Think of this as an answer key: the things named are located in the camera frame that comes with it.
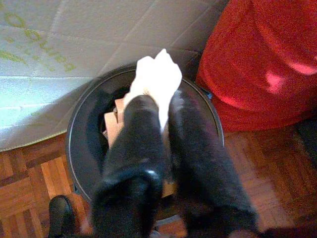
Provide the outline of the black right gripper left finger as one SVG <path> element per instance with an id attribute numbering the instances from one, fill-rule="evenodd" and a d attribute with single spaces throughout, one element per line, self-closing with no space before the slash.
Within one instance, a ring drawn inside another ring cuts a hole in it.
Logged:
<path id="1" fill-rule="evenodd" d="M 162 196 L 163 153 L 159 109 L 151 97 L 137 96 L 124 110 L 124 126 L 94 193 L 94 237 L 150 236 Z"/>

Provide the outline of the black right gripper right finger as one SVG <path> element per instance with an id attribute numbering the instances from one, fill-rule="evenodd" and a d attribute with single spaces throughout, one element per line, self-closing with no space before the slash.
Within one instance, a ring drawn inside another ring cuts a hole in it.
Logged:
<path id="1" fill-rule="evenodd" d="M 188 237 L 258 237 L 257 213 L 232 160 L 189 95 L 174 94 L 168 129 L 177 198 Z"/>

